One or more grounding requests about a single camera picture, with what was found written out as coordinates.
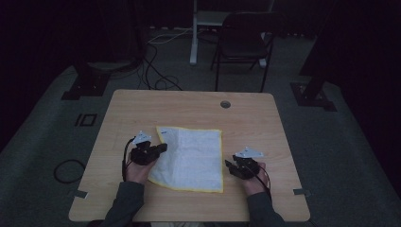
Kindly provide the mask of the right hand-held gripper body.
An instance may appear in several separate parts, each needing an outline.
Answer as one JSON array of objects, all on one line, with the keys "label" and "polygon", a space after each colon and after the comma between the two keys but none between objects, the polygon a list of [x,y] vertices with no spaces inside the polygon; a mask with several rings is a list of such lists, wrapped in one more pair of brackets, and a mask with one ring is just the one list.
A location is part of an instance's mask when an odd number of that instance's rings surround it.
[{"label": "right hand-held gripper body", "polygon": [[233,155],[235,164],[239,166],[239,169],[245,175],[245,178],[241,180],[249,180],[259,173],[259,165],[255,158],[263,156],[264,154],[261,151],[249,147],[245,147]]}]

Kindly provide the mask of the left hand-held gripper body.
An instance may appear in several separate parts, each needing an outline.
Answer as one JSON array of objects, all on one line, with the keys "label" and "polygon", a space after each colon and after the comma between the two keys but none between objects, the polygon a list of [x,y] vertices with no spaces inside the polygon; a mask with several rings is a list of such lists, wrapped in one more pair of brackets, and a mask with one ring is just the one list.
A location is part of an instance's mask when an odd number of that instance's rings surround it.
[{"label": "left hand-held gripper body", "polygon": [[140,166],[147,166],[150,163],[148,150],[151,145],[151,136],[143,131],[139,131],[133,138],[132,143],[134,144],[134,148],[130,154],[131,161]]}]

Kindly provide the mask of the white cloth with yellow trim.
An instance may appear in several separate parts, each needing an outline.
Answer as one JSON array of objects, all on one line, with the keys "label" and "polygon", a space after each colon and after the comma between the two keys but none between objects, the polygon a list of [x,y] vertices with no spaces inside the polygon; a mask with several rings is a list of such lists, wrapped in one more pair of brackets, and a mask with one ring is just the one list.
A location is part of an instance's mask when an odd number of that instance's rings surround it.
[{"label": "white cloth with yellow trim", "polygon": [[223,192],[222,143],[220,130],[158,127],[167,144],[149,173],[149,180],[180,191]]}]

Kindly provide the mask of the person's left hand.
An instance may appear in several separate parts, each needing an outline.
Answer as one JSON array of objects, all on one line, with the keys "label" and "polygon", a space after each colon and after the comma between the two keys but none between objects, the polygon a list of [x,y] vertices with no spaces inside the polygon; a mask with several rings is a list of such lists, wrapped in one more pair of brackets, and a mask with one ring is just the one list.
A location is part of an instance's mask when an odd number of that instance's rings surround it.
[{"label": "person's left hand", "polygon": [[140,166],[136,163],[127,164],[126,181],[145,184],[148,180],[148,175],[155,164],[156,161],[153,161],[146,166]]}]

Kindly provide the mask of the person's right hand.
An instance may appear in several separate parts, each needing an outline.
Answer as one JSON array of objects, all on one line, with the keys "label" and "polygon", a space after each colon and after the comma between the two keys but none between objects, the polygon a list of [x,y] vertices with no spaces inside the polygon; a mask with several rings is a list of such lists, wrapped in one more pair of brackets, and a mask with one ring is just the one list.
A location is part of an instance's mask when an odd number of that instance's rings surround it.
[{"label": "person's right hand", "polygon": [[249,180],[242,181],[242,185],[247,196],[266,192],[270,186],[270,177],[266,172],[266,164],[259,163],[258,165],[260,166],[260,170],[257,176]]}]

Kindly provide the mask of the grey round stand base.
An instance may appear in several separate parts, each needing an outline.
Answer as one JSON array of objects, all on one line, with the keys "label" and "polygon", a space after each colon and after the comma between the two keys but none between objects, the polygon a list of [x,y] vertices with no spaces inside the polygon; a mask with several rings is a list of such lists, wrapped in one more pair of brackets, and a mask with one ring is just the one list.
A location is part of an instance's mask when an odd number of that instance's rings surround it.
[{"label": "grey round stand base", "polygon": [[119,62],[89,62],[89,65],[97,70],[116,73],[135,69],[139,61],[119,61]]}]

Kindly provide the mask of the black folding chair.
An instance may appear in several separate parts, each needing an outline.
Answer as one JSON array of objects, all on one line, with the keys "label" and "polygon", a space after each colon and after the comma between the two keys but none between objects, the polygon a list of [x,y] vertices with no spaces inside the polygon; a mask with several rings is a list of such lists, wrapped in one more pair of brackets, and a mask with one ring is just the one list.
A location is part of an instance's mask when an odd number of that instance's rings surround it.
[{"label": "black folding chair", "polygon": [[286,17],[280,12],[239,11],[230,13],[218,33],[218,43],[210,69],[217,67],[215,90],[218,90],[219,69],[223,63],[247,63],[250,69],[262,59],[266,61],[260,93],[264,91],[270,67],[274,39],[285,28]]}]

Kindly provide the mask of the black stand with base plate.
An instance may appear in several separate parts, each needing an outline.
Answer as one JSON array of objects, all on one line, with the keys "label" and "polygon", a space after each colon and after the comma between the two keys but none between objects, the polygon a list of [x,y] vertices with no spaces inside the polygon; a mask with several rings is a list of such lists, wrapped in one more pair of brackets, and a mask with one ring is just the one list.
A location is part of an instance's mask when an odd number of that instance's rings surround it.
[{"label": "black stand with base plate", "polygon": [[82,96],[103,96],[111,73],[90,66],[85,61],[73,64],[78,73],[69,91],[65,91],[62,100],[79,100]]},{"label": "black stand with base plate", "polygon": [[311,76],[308,84],[291,82],[291,90],[299,106],[322,107],[327,112],[337,109],[323,91],[324,83],[330,78],[332,63],[327,54],[328,36],[325,32],[326,23],[338,0],[315,0],[308,18],[308,27],[316,34],[316,40],[301,69],[301,76]]}]

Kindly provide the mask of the white desk frame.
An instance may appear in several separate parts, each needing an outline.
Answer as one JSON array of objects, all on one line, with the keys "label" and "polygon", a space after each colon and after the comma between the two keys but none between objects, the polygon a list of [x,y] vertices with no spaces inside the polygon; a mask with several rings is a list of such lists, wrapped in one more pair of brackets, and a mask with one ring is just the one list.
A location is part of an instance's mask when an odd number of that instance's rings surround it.
[{"label": "white desk frame", "polygon": [[230,14],[228,10],[199,9],[199,0],[193,0],[192,42],[189,64],[195,66],[198,62],[199,28],[201,26],[222,26],[224,19]]}]

